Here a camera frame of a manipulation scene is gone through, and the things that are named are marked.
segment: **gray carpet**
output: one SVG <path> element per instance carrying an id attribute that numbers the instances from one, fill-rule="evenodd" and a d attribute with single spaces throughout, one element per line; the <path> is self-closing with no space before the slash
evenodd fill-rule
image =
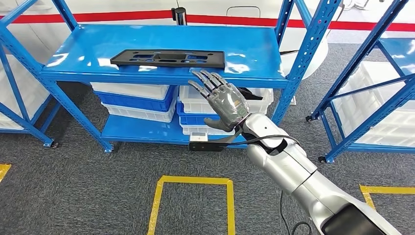
<path id="1" fill-rule="evenodd" d="M 298 105 L 290 107 L 281 127 L 302 143 L 326 177 L 363 200 L 359 184 L 415 187 L 414 156 L 344 153 L 335 164 L 319 164 L 317 157 L 330 150 L 323 125 L 304 122 L 357 47 L 330 45 L 324 64 L 301 84 Z M 384 58 L 375 51 L 368 60 Z M 102 128 L 107 111 L 90 88 L 60 85 Z M 47 134 L 61 147 L 44 149 L 29 135 L 0 134 L 0 163 L 12 164 L 0 183 L 0 234 L 146 234 L 162 175 L 230 178 L 237 234 L 287 234 L 278 211 L 280 190 L 243 150 L 200 153 L 178 145 L 117 143 L 116 152 L 104 154 L 62 109 Z M 374 194 L 372 198 L 402 234 L 415 234 L 415 195 Z M 309 221 L 291 197 L 285 197 L 283 204 L 290 228 L 300 220 Z M 301 228 L 297 234 L 305 232 Z M 156 234 L 227 234 L 226 187 L 166 183 Z"/>

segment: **yellow tape marking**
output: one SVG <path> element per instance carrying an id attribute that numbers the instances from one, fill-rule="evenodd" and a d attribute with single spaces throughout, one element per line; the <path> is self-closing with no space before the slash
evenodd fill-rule
<path id="1" fill-rule="evenodd" d="M 12 165 L 10 164 L 0 164 L 0 182 L 3 180 L 11 166 Z"/>
<path id="2" fill-rule="evenodd" d="M 415 194 L 415 188 L 411 187 L 381 187 L 381 186 L 360 186 L 363 197 L 365 198 L 366 204 L 372 207 L 374 210 L 375 205 L 370 196 L 371 193 L 391 193 L 391 194 Z"/>
<path id="3" fill-rule="evenodd" d="M 157 181 L 156 193 L 154 194 L 153 207 L 151 209 L 150 221 L 148 223 L 147 235 L 154 235 L 156 230 L 157 215 L 159 213 L 161 193 L 164 183 L 186 183 L 186 184 L 210 184 L 226 185 L 228 206 L 228 235 L 234 235 L 235 231 L 235 209 L 233 203 L 233 181 L 227 178 L 187 177 L 163 175 Z"/>

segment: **blue crate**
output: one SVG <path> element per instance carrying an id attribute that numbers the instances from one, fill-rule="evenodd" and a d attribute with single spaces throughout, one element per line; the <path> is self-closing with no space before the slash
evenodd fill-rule
<path id="1" fill-rule="evenodd" d="M 205 126 L 204 118 L 211 118 L 213 120 L 219 120 L 217 114 L 187 114 L 184 112 L 183 103 L 177 101 L 176 103 L 177 114 L 180 117 L 181 125 L 203 125 Z"/>
<path id="2" fill-rule="evenodd" d="M 170 108 L 171 102 L 173 101 L 173 93 L 175 88 L 176 86 L 170 86 L 166 92 L 166 97 L 162 100 L 98 91 L 94 91 L 94 93 L 104 104 L 167 112 Z"/>

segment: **white plastic bin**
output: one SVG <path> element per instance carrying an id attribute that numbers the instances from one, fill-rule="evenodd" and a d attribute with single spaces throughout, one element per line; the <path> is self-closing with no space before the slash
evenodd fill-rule
<path id="1" fill-rule="evenodd" d="M 130 118 L 139 118 L 145 120 L 152 120 L 152 121 L 161 121 L 161 122 L 171 122 L 174 112 L 176 111 L 176 101 L 177 96 L 174 98 L 173 102 L 171 102 L 170 108 L 168 112 L 158 112 L 153 110 L 146 110 L 146 109 L 136 109 L 131 107 L 125 106 L 117 106 L 117 105 L 110 105 L 104 104 L 108 112 L 112 115 L 118 116 L 125 116 Z"/>
<path id="2" fill-rule="evenodd" d="M 398 73 L 389 62 L 364 61 L 339 93 L 346 93 L 398 77 Z M 348 136 L 404 85 L 404 82 L 399 82 L 333 100 L 344 134 Z M 415 101 L 410 100 L 397 108 L 359 138 L 356 143 L 414 146 Z"/>
<path id="3" fill-rule="evenodd" d="M 273 89 L 248 88 L 253 94 L 263 97 L 262 100 L 248 100 L 251 113 L 267 114 L 268 106 L 274 101 Z M 185 113 L 215 114 L 208 102 L 200 93 L 190 86 L 180 86 L 179 100 L 184 105 Z"/>
<path id="4" fill-rule="evenodd" d="M 169 85 L 144 85 L 128 83 L 91 82 L 97 92 L 123 94 L 135 97 L 162 100 L 166 96 Z"/>
<path id="5" fill-rule="evenodd" d="M 180 126 L 183 128 L 184 135 L 190 135 L 191 133 L 207 133 L 208 135 L 215 135 L 215 136 L 231 136 L 235 134 L 235 131 L 225 132 L 222 130 L 208 127 L 206 125 L 182 125 L 180 124 Z"/>
<path id="6" fill-rule="evenodd" d="M 46 101 L 49 92 L 36 80 L 26 68 L 12 55 L 6 55 L 19 87 L 29 118 L 32 119 L 40 106 Z M 14 97 L 7 75 L 0 65 L 0 102 L 23 117 Z M 22 130 L 17 123 L 0 113 L 0 129 Z"/>

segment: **robotic arm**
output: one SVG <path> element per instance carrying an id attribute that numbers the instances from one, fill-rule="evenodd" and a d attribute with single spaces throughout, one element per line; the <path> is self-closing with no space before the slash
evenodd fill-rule
<path id="1" fill-rule="evenodd" d="M 247 140 L 247 154 L 287 194 L 302 205 L 322 235 L 400 235 L 380 214 L 350 196 L 317 171 L 297 140 L 263 114 L 249 113 L 243 95 L 217 73 L 193 72 L 206 89 L 189 84 L 205 97 L 220 120 L 205 119 L 206 125 L 232 137 L 218 141 L 191 142 L 191 150 L 220 151 L 239 134 Z"/>

